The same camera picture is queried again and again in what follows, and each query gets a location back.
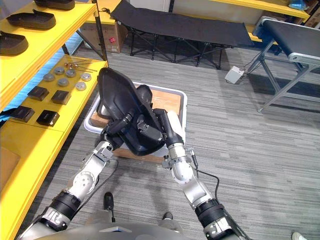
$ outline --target black shoe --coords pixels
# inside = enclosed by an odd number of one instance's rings
[[[114,196],[109,191],[104,194],[103,209],[111,211],[114,210]]]
[[[171,212],[167,211],[167,212],[163,215],[163,217],[162,217],[162,220],[164,220],[164,219],[171,219],[171,220],[173,220],[173,219],[174,219],[174,216],[172,215]]]

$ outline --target white electrical box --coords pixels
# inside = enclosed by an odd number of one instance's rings
[[[224,79],[227,80],[228,83],[236,84],[236,82],[242,77],[245,71],[240,68],[233,66],[228,73],[225,75]]]

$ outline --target cardboard box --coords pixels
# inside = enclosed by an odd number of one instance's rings
[[[314,28],[318,23],[320,23],[320,7],[309,17],[308,21],[305,22],[305,26]]]
[[[101,49],[95,23],[86,22],[80,27],[80,32],[91,44],[93,44],[93,46],[97,49]],[[102,32],[107,52],[120,53],[128,34],[127,28],[117,22],[115,22],[115,24],[102,24]]]

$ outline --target black cable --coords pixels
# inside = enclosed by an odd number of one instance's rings
[[[252,60],[251,60],[250,62],[248,62],[246,65],[244,65],[244,66],[241,68],[241,70],[242,70],[242,71],[245,70],[245,67],[248,66],[250,63],[252,63],[259,54],[260,54],[260,52],[258,52],[258,53],[252,58]]]
[[[194,170],[196,170],[196,172],[198,173],[202,173],[202,174],[205,174],[205,175],[208,175],[210,177],[213,177],[216,179],[216,185],[215,185],[215,190],[214,190],[214,197],[215,197],[215,200],[217,201],[218,204],[220,204],[219,200],[218,200],[218,188],[219,188],[219,184],[220,184],[220,179],[216,176],[216,175],[213,175],[213,174],[210,174],[210,173],[207,173],[205,171],[201,171],[199,169],[195,169],[193,166],[192,168]]]
[[[111,175],[109,177],[107,177],[95,190],[93,190],[93,192],[87,198],[87,200],[84,203],[82,203],[81,206],[75,211],[72,218],[89,202],[89,200],[92,198],[92,196],[102,187],[102,185],[104,185],[115,174],[115,172],[117,171],[117,169],[119,167],[119,162],[116,159],[114,159],[114,160],[116,161],[116,167],[113,170],[113,172],[111,173]]]

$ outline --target blue object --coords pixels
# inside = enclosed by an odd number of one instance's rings
[[[304,11],[309,7],[306,5],[304,0],[290,0],[289,8]]]

